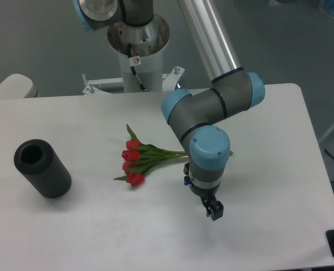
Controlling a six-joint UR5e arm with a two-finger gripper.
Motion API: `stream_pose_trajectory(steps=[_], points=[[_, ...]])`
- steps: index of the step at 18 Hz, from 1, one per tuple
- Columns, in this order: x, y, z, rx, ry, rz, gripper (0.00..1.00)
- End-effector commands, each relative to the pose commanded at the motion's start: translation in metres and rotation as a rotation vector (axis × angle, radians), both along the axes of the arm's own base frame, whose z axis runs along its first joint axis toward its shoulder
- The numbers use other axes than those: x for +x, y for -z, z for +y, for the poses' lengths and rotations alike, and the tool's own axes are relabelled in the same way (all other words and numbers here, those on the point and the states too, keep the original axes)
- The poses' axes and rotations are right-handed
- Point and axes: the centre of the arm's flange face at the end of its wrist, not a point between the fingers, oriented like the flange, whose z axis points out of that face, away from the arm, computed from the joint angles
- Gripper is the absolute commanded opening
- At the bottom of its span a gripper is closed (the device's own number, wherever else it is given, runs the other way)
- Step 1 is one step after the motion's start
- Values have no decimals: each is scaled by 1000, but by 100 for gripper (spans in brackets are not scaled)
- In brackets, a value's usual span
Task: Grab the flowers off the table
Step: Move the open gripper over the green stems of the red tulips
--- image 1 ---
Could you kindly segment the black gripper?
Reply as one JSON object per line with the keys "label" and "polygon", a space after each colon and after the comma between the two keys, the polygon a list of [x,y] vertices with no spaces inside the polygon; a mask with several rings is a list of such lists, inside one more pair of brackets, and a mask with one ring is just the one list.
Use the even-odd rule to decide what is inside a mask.
{"label": "black gripper", "polygon": [[197,179],[190,170],[190,164],[186,163],[183,169],[183,183],[190,190],[200,197],[202,205],[206,209],[206,217],[215,221],[223,216],[224,206],[216,199],[216,193],[220,186],[220,180],[213,182],[203,182]]}

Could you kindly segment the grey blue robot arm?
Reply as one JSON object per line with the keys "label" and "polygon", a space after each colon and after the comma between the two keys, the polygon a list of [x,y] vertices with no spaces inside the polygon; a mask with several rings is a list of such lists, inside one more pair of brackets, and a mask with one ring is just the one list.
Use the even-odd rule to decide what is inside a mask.
{"label": "grey blue robot arm", "polygon": [[240,65],[213,1],[180,1],[212,87],[196,95],[177,89],[162,75],[162,51],[170,29],[152,1],[74,1],[86,30],[107,28],[120,61],[124,91],[170,90],[161,104],[168,125],[189,157],[184,184],[200,197],[206,215],[217,220],[223,204],[216,199],[230,156],[230,140],[217,123],[260,104],[265,86]]}

